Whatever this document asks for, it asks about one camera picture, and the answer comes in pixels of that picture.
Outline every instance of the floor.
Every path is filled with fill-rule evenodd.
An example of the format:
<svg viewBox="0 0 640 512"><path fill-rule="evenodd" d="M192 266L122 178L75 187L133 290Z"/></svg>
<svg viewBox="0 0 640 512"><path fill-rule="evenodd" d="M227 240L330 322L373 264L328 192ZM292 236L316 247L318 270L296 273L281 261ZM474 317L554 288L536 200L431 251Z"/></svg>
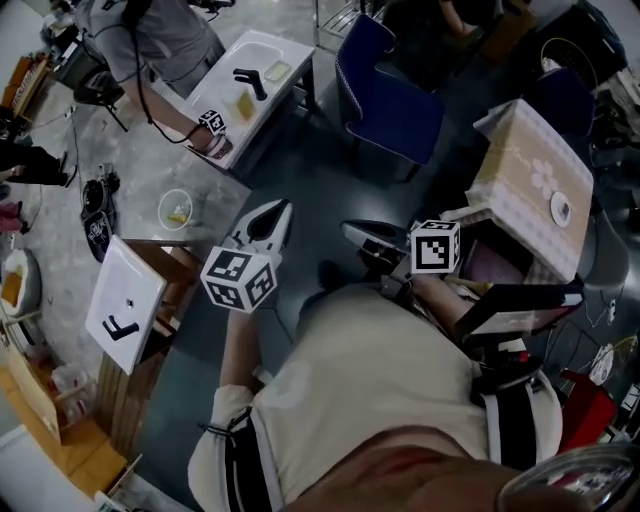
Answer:
<svg viewBox="0 0 640 512"><path fill-rule="evenodd" d="M323 12L333 11L333 4L329 4L323 4ZM308 0L246 0L223 11L212 26L226 44L247 28L313 44L311 19ZM638 41L633 33L625 33L625 37ZM338 43L323 42L333 47ZM271 371L277 370L290 350L290 336L301 305L319 291L319 263L334 261L353 279L364 273L354 247L340 234L340 222L364 218L406 225L415 215L425 218L458 204L460 191L473 179L487 146L473 131L471 122L488 107L519 94L508 68L490 69L479 61L474 61L459 79L447 82L438 91L447 116L434 156L410 184L404 185L398 181L410 165L374 147L363 146L355 167L347 163L349 141L339 126L333 59L323 51L314 56L316 88L325 115L313 118L302 130L285 132L250 176L250 195L244 187L191 159L181 148L163 144L126 102L120 112L125 124L132 126L129 136L118 133L119 128L106 112L82 109L77 113L83 180L96 176L97 166L105 160L115 160L122 178L116 202L122 213L124 236L138 230L162 236L156 232L155 205L161 191L176 185L202 196L203 211L207 212L200 234L204 245L220 240L238 212L280 197L292 201L295 220L280 271L277 302L258 312L264 363ZM48 113L64 112L70 104L65 102L68 98L60 91L51 94ZM43 120L51 118L41 114ZM73 153L68 121L56 123L41 128L40 133L36 131L34 140L54 154L64 147ZM21 194L27 198L29 219L37 209L39 189L16 191L16 196ZM75 220L80 210L78 191L43 189L43 194L36 227L25 237L45 277L43 329L62 359L79 360L94 368L100 353L86 333L82 334L82 324L99 267L92 261L80 223ZM640 252L636 249L638 241L624 226L628 193L607 192L602 197L632 249L632 272L612 326L601 323L592 329L580 310L572 315L570 324L554 330L548 344L546 335L530 340L532 351L542 355L547 352L549 374L564 366L580 368L593 357L598 345L615 342L636 330L633 313L640 300L640 280L636 278L640 275ZM599 314L599 300L589 298L592 317ZM197 422L206 422L211 412L225 325L225 312L214 308L199 289L164 365L139 439L139 450L144 454L141 476L194 510L198 507L187 486L186 466L200 436ZM628 379L628 372L612 379L612 393L622 393Z"/></svg>

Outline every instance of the gray t-shirt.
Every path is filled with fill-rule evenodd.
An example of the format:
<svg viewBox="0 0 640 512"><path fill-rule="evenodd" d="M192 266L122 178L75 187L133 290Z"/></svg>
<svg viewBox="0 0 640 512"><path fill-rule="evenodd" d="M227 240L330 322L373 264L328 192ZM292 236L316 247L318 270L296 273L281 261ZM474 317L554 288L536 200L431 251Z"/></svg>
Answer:
<svg viewBox="0 0 640 512"><path fill-rule="evenodd" d="M131 34L122 21L126 4L127 0L84 0L76 9L85 40L104 56L118 83L135 79L137 71ZM136 36L141 71L150 66L183 97L224 53L216 34L185 0L152 0Z"/></svg>

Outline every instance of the table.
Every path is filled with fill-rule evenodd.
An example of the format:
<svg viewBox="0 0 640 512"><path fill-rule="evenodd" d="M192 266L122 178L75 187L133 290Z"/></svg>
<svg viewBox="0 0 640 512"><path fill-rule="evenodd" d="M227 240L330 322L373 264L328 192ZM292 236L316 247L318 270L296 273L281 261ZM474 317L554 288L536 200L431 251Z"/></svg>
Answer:
<svg viewBox="0 0 640 512"><path fill-rule="evenodd" d="M466 192L469 206L444 212L442 219L462 226L493 220L532 253L525 283L572 281L591 206L589 169L524 100L492 109L474 127L491 142L489 151ZM568 218L559 224L563 203Z"/></svg>
<svg viewBox="0 0 640 512"><path fill-rule="evenodd" d="M85 327L128 375L173 341L173 313L197 281L194 261L180 261L166 245L180 244L114 235L93 291Z"/></svg>
<svg viewBox="0 0 640 512"><path fill-rule="evenodd" d="M219 160L195 154L216 169L233 173L258 132L265 126L276 109L285 103L284 100L287 97L293 100L294 110L304 100L306 108L312 111L315 108L312 61L314 51L313 47L256 30L245 32L205 75L181 109L183 114L194 121L197 121L208 110L219 112L226 124L227 138L233 143L233 149ZM272 83L264 79L264 73L277 60L286 62L291 70L279 82ZM247 122L238 121L229 115L221 99L225 91L231 86L237 85L233 76L235 68L258 71L268 95L266 100L257 101L252 88L247 86L255 106L255 113ZM300 89L303 94L291 98L290 93L293 92L299 81L302 81ZM273 126L265 126L265 128L268 128L273 135Z"/></svg>

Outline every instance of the metal frame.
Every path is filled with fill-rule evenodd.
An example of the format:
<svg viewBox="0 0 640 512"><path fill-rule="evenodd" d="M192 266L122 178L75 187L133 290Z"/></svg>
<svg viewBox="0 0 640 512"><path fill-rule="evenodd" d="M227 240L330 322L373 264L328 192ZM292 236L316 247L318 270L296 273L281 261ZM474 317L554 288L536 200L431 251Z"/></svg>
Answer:
<svg viewBox="0 0 640 512"><path fill-rule="evenodd" d="M384 13L384 6L378 9L375 13L373 11L373 2L367 2L366 0L345 0L344 7L338 9L333 16L329 17L324 23L320 23L320 0L313 0L314 14L313 14L313 42L318 48L322 48L331 53L337 53L337 50L328 48L320 42L320 33L328 34L334 37L344 39L356 19L356 16L360 13L364 13L367 16L371 16L373 19L381 21L382 14Z"/></svg>

